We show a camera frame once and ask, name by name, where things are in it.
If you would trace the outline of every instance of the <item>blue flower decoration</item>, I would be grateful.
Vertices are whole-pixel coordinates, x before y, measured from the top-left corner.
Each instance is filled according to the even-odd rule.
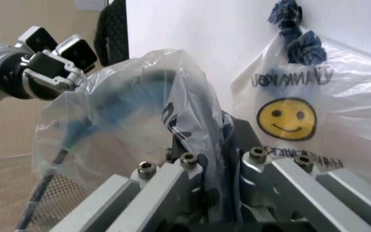
[[[295,41],[288,48],[289,63],[302,65],[318,65],[327,59],[322,41],[313,31],[309,31]]]
[[[290,20],[297,26],[301,23],[302,18],[302,9],[297,5],[295,0],[281,0],[271,11],[267,21],[277,24],[282,20]]]

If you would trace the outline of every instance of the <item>metal mesh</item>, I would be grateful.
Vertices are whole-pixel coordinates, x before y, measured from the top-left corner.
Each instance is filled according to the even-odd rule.
[[[65,153],[60,163],[73,163],[73,155]],[[49,174],[49,172],[35,189],[20,221],[22,225],[19,227],[21,229],[17,231],[49,231],[92,192],[83,189],[64,175],[56,172]],[[91,175],[91,177],[94,177],[98,185],[105,181],[104,178],[99,176]]]
[[[49,231],[89,194],[67,177],[55,174],[26,228],[29,232]]]

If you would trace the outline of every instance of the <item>bolt head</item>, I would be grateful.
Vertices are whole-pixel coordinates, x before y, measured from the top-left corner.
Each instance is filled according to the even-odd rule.
[[[193,169],[197,166],[197,156],[193,153],[183,153],[180,156],[180,164],[185,169]]]
[[[145,161],[138,164],[137,167],[138,176],[143,180],[151,179],[157,172],[157,167],[154,163]]]
[[[311,173],[313,170],[314,162],[308,156],[296,156],[294,162],[307,173]]]
[[[252,147],[249,151],[250,158],[256,163],[265,163],[267,159],[267,153],[262,147]]]

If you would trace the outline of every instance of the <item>yellow smiley face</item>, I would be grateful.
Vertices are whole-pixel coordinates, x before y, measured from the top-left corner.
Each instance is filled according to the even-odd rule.
[[[257,124],[275,138],[301,141],[313,137],[317,117],[307,101],[281,98],[267,103],[258,111]]]

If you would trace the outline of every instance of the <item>clear plastic bag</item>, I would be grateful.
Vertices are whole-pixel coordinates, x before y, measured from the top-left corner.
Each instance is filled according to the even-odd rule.
[[[291,63],[284,36],[233,81],[233,115],[272,157],[308,155],[322,171],[346,167],[371,183],[371,58],[325,40],[326,61]]]
[[[94,189],[98,181],[91,176],[129,176],[141,161],[164,163],[174,134],[188,151],[207,157],[205,187],[219,190],[221,199],[210,211],[216,221],[229,197],[222,128],[223,114],[203,71],[184,51],[154,51],[98,71],[46,106],[33,170],[54,170]],[[55,161],[62,149],[71,161]]]

